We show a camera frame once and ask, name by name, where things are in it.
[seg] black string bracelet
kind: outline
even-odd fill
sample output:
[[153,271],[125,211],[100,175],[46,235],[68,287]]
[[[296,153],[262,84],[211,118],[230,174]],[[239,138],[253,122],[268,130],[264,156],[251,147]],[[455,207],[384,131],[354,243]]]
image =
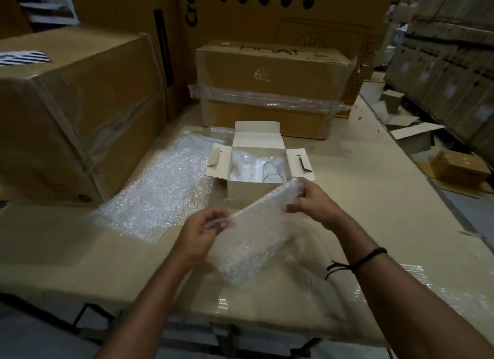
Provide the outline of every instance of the black string bracelet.
[[374,256],[377,256],[379,254],[387,254],[387,253],[388,253],[388,251],[384,247],[380,247],[380,248],[375,249],[369,255],[363,257],[358,262],[356,262],[355,264],[352,264],[352,265],[332,261],[333,264],[326,268],[326,270],[330,271],[330,272],[326,276],[325,280],[328,279],[328,277],[330,276],[331,273],[335,273],[336,271],[342,271],[344,269],[351,270],[352,273],[355,273],[357,271],[357,269],[360,268],[363,263],[368,262]]

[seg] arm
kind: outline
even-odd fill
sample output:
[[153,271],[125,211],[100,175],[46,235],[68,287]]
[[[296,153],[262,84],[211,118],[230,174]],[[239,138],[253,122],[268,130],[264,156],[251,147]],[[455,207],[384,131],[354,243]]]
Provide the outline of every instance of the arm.
[[[319,186],[301,180],[305,197],[288,205],[287,212],[303,212],[333,231],[349,264],[379,248]],[[494,348],[481,334],[387,254],[364,263],[355,276],[400,359],[494,357]]]
[[213,207],[187,219],[170,254],[148,281],[123,323],[96,359],[155,357],[178,287],[188,272],[204,261],[215,237],[224,229],[224,226],[217,226],[205,231],[204,225],[228,216],[224,208]]

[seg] black and white striped label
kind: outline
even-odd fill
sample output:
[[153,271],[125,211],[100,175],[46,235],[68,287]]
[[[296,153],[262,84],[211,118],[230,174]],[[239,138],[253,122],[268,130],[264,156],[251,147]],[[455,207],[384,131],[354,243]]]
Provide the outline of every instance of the black and white striped label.
[[41,51],[11,51],[0,52],[0,66],[40,64],[51,62]]

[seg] open white box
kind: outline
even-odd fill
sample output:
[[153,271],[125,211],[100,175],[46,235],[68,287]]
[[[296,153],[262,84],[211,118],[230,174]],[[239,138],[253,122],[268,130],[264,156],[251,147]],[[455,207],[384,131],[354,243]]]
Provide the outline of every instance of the open white box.
[[287,179],[305,177],[310,181],[316,180],[305,149],[285,149],[279,122],[237,121],[232,146],[215,143],[205,172],[206,176],[227,181],[229,200],[252,203],[281,185],[230,180],[232,150],[241,150],[257,157],[281,156],[285,160]]

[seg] hand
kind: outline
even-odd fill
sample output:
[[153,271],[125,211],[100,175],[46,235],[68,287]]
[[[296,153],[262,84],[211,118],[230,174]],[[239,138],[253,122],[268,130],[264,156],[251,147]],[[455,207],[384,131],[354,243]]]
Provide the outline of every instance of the hand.
[[288,204],[284,211],[288,213],[302,212],[313,220],[333,230],[338,221],[346,216],[340,206],[332,200],[322,188],[303,177],[300,181],[305,187],[304,194],[293,204]]
[[187,270],[204,262],[216,236],[226,228],[227,223],[221,222],[209,230],[205,230],[204,226],[210,221],[229,216],[230,213],[223,207],[208,207],[189,216],[170,251],[169,258],[178,261]]

